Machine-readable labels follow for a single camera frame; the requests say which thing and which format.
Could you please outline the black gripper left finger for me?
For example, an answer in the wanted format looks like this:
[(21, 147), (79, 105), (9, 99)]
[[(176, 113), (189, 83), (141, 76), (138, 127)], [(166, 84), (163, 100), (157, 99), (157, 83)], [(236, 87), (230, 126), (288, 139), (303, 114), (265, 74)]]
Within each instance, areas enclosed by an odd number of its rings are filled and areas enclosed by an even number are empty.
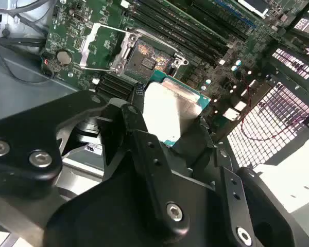
[(99, 121), (106, 180), (72, 199), (54, 216), (55, 230), (81, 231), (119, 224), (157, 237), (182, 237), (190, 218), (175, 192), (173, 174), (142, 113), (78, 91), (0, 120), (0, 191), (30, 198), (49, 193), (63, 167), (62, 152), (74, 128)]

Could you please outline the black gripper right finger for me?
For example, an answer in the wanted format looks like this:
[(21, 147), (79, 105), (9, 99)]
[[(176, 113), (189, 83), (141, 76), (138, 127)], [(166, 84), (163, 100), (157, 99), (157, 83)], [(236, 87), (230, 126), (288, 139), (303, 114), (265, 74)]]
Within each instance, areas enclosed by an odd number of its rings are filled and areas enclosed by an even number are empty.
[(229, 243), (253, 246), (254, 230), (242, 181), (233, 172), (230, 156), (214, 144), (200, 120), (194, 120), (173, 145), (173, 151), (185, 159), (193, 179), (214, 190)]

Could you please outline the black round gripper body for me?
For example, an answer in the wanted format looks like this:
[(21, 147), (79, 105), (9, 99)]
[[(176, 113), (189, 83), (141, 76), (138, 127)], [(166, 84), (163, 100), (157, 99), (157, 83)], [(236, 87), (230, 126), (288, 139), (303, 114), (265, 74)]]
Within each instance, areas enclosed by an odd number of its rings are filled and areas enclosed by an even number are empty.
[(258, 175), (205, 155), (212, 187), (172, 173), (162, 151), (122, 151), (104, 180), (53, 214), (44, 246), (309, 246)]

